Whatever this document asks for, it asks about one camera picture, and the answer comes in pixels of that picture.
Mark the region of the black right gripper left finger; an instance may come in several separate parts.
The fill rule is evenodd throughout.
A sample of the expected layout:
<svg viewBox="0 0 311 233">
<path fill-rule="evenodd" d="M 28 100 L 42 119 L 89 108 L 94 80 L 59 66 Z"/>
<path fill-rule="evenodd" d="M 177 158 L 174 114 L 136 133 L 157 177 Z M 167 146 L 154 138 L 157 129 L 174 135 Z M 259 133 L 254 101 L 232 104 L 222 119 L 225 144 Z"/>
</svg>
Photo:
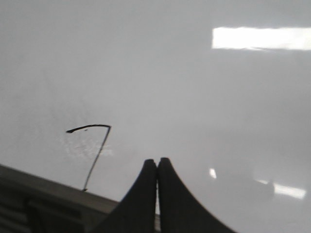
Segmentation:
<svg viewBox="0 0 311 233">
<path fill-rule="evenodd" d="M 155 231 L 157 167 L 144 161 L 136 181 L 117 207 L 93 233 L 153 233 Z"/>
</svg>

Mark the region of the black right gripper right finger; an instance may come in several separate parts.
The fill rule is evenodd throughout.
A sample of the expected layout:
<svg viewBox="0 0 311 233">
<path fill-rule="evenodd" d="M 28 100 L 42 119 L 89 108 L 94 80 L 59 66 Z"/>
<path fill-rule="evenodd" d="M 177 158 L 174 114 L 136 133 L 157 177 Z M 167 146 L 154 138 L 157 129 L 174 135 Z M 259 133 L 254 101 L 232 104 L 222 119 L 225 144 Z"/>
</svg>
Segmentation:
<svg viewBox="0 0 311 233">
<path fill-rule="evenodd" d="M 157 168 L 162 233 L 232 233 L 191 194 L 177 175 L 169 158 Z"/>
</svg>

